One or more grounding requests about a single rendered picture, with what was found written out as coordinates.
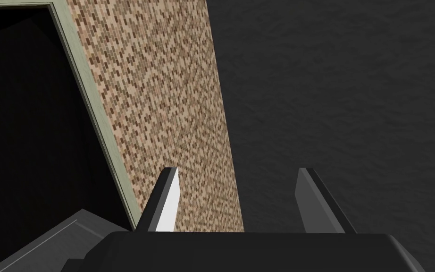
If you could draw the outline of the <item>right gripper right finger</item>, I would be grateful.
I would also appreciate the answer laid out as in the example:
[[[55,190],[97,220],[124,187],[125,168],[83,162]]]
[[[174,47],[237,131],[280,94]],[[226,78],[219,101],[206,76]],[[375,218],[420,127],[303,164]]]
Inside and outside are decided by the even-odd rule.
[[[313,168],[299,168],[294,194],[306,233],[357,233]]]

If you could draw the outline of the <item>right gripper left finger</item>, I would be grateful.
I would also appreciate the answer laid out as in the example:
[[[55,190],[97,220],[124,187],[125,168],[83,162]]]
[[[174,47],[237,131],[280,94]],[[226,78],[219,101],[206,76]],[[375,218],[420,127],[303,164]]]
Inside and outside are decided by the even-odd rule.
[[[138,232],[173,232],[180,199],[178,168],[165,167],[135,228]]]

